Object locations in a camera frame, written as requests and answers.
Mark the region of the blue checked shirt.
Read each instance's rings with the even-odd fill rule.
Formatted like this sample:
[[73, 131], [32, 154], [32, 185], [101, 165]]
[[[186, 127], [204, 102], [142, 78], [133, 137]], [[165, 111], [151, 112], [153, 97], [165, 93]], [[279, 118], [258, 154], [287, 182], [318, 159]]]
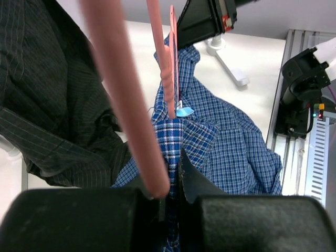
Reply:
[[198, 50], [188, 46], [178, 51], [179, 88], [176, 99], [193, 113], [170, 119], [159, 87], [152, 124], [162, 154], [168, 162], [170, 191], [167, 199], [168, 235], [163, 251], [179, 251], [176, 215], [177, 167], [180, 150], [218, 188], [229, 194], [282, 192], [280, 156], [266, 147], [259, 128], [239, 108], [214, 96], [194, 76], [200, 60]]

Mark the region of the pink wire hanger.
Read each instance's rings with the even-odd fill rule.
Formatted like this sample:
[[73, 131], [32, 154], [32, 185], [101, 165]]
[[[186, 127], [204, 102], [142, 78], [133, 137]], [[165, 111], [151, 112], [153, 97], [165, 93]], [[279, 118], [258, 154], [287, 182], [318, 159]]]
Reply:
[[170, 180], [146, 110], [125, 27], [121, 1], [80, 1], [100, 75], [113, 111], [138, 166], [142, 181], [155, 198], [164, 198]]

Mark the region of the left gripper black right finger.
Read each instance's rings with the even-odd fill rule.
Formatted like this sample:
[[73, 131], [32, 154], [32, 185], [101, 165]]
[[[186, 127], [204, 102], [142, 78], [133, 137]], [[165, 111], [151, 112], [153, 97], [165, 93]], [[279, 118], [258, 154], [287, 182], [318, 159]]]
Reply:
[[315, 199], [226, 194], [185, 151], [177, 172], [181, 251], [335, 251], [334, 228]]

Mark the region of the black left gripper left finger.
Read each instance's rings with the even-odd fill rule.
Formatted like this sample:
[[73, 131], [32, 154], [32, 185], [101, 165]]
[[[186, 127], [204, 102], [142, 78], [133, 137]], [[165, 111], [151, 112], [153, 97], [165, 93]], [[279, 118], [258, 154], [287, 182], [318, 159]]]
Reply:
[[163, 211], [136, 188], [24, 191], [1, 224], [1, 251], [162, 251]]

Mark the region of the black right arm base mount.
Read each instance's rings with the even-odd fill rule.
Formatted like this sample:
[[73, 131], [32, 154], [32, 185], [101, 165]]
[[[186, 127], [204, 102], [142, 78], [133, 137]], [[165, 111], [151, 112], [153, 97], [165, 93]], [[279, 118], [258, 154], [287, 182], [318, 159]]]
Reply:
[[274, 128], [275, 135], [284, 135], [291, 138], [306, 139], [313, 127], [313, 104], [302, 111], [294, 111], [279, 106], [277, 120]]

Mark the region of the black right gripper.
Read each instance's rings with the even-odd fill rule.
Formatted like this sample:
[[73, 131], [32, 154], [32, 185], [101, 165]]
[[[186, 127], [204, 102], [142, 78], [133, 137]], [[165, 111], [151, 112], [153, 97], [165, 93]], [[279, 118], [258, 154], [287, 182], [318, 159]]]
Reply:
[[234, 29], [237, 8], [257, 0], [188, 0], [177, 22], [177, 48], [183, 49]]

